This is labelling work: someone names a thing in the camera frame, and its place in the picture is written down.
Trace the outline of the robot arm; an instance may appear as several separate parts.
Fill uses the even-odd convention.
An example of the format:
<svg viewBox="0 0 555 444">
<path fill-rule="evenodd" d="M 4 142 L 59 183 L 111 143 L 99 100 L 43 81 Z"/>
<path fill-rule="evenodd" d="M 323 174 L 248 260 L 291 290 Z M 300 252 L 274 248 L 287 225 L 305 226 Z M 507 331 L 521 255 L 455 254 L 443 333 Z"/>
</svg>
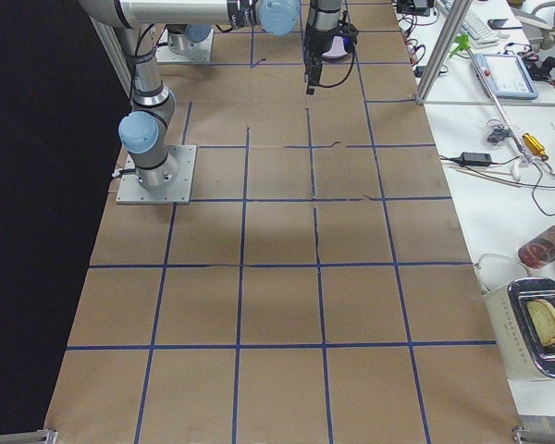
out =
<svg viewBox="0 0 555 444">
<path fill-rule="evenodd" d="M 175 111 L 175 96 L 161 79 L 150 25 L 116 29 L 130 74 L 130 113 L 118 125 L 137 180 L 148 190 L 163 186 L 176 174 L 176 162 L 165 144 Z"/>
<path fill-rule="evenodd" d="M 142 24 L 210 24 L 233 29 L 260 26 L 283 35 L 292 30 L 300 14 L 298 1 L 82 1 L 80 5 L 96 21 L 128 30 Z M 340 1 L 309 3 L 303 42 L 309 95 L 323 86 L 323 54 L 339 31 L 341 5 Z"/>
</svg>

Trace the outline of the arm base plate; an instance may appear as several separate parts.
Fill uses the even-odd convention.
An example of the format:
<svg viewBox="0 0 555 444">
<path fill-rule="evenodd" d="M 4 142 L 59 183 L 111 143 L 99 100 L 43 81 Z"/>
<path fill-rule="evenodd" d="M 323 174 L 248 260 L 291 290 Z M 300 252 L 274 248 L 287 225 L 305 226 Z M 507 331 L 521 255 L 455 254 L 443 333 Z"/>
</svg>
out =
<svg viewBox="0 0 555 444">
<path fill-rule="evenodd" d="M 157 169 L 139 169 L 127 154 L 120 176 L 118 204 L 188 204 L 191 200 L 196 145 L 167 145 L 166 162 Z"/>
<path fill-rule="evenodd" d="M 191 41 L 186 34 L 164 31 L 156 47 L 159 65 L 208 64 L 211 61 L 214 31 L 210 30 L 201 42 Z"/>
</svg>

